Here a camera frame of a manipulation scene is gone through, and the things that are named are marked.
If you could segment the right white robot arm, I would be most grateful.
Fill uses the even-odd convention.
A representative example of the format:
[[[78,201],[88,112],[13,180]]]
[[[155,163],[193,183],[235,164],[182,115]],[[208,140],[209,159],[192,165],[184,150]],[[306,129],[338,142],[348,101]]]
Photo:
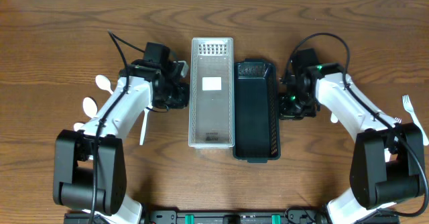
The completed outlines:
[[[428,208],[426,134],[418,122],[400,123],[378,109],[337,63],[287,65],[281,119],[332,113],[355,147],[350,188],[315,216],[316,223],[363,223],[373,217],[416,217]]]

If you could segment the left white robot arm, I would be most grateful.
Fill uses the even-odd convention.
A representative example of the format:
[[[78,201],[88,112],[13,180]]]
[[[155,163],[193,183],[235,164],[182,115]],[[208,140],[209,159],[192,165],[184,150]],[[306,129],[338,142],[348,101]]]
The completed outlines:
[[[65,223],[141,223],[144,205],[127,194],[123,143],[137,118],[154,109],[183,109],[188,64],[135,60],[119,72],[117,86],[101,109],[55,142],[53,199],[74,209]]]

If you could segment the clear plastic perforated basket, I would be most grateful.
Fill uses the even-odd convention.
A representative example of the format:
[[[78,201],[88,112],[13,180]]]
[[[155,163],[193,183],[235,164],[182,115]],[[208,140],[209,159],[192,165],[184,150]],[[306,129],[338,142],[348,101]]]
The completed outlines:
[[[193,38],[188,145],[235,145],[233,38]]]

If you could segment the dark green plastic basket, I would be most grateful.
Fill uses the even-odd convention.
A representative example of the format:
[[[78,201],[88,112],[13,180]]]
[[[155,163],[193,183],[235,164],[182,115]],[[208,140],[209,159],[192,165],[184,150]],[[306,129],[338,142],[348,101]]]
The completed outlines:
[[[274,64],[248,58],[235,64],[235,146],[233,155],[248,163],[281,156],[278,84]]]

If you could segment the thick white plastic spoon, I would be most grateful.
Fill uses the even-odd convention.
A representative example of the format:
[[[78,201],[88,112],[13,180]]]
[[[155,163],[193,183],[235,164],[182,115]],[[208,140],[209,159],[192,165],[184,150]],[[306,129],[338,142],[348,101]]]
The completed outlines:
[[[332,123],[337,123],[339,121],[339,119],[337,118],[337,116],[334,113],[331,113],[330,121]]]

